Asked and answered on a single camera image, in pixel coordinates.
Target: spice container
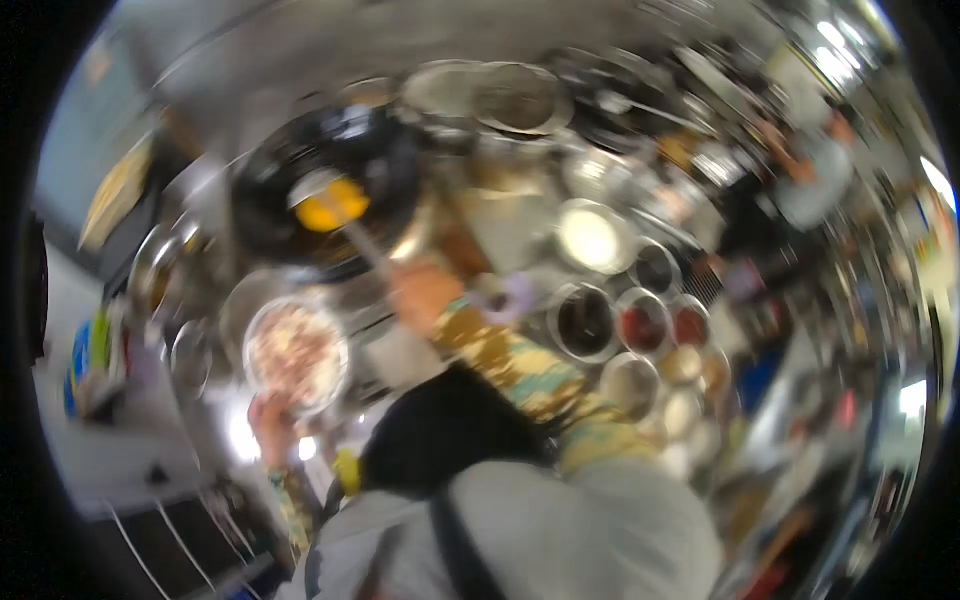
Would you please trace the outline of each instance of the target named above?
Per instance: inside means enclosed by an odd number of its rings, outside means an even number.
[[[641,238],[639,252],[627,273],[636,287],[670,300],[680,293],[683,276],[670,251],[650,238]]]
[[[660,374],[672,385],[688,385],[700,379],[704,361],[693,346],[679,346],[660,361]]]
[[[547,311],[553,342],[579,361],[606,363],[620,349],[610,297],[587,283],[568,283],[554,295]]]
[[[643,420],[653,412],[659,392],[657,368],[649,360],[632,354],[615,357],[600,377],[600,395],[635,420]]]
[[[696,298],[684,294],[670,305],[673,335],[678,345],[702,348],[710,339],[710,315]]]
[[[663,425],[670,442],[685,438],[704,414],[700,392],[693,387],[676,388],[663,402]]]
[[[637,355],[661,356],[672,345],[670,314],[660,299],[633,288],[616,303],[617,333]]]

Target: black strap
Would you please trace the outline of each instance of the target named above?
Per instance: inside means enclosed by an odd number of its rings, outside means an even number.
[[[506,600],[493,574],[477,553],[470,533],[444,488],[430,501],[430,519],[446,573],[460,600]]]

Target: frying pan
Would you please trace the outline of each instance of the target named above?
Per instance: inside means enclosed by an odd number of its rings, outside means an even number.
[[[233,220],[243,244],[268,260],[313,265],[322,281],[342,281],[370,264],[342,230],[311,231],[288,207],[293,186],[321,169],[363,186],[371,204],[360,223],[388,250],[412,220],[420,191],[415,132],[388,107],[308,112],[253,151],[234,184]]]

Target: egg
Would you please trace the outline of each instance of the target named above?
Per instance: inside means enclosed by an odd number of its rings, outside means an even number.
[[[363,188],[348,179],[333,181],[324,194],[326,198],[320,195],[311,196],[294,208],[297,220],[311,231],[328,232],[343,225],[327,204],[330,198],[338,203],[350,220],[362,217],[370,206],[370,199],[364,194]]]

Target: dish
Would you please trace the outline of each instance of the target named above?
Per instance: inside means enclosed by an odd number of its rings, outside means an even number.
[[[660,376],[653,363],[632,354],[620,354],[600,377],[601,395],[635,420],[646,419],[657,404]]]
[[[547,328],[561,350],[588,364],[606,363],[620,347],[610,297],[585,283],[560,288],[547,314]]]
[[[670,342],[670,317],[657,297],[634,288],[616,304],[617,330],[624,345],[634,354],[658,355]]]
[[[671,305],[673,332],[677,344],[703,348],[710,340],[709,312],[699,300],[683,295]]]
[[[244,337],[244,368],[254,388],[289,395],[296,409],[319,412],[346,384],[348,352],[340,327],[308,300],[264,306]]]
[[[680,266],[673,254],[653,240],[644,241],[629,273],[637,287],[661,297],[674,296],[682,283]]]
[[[704,360],[693,346],[679,346],[660,361],[660,373],[673,385],[696,381],[704,372]]]
[[[560,207],[557,239],[567,262],[603,275],[623,273],[636,256],[631,225],[609,206],[582,198]]]

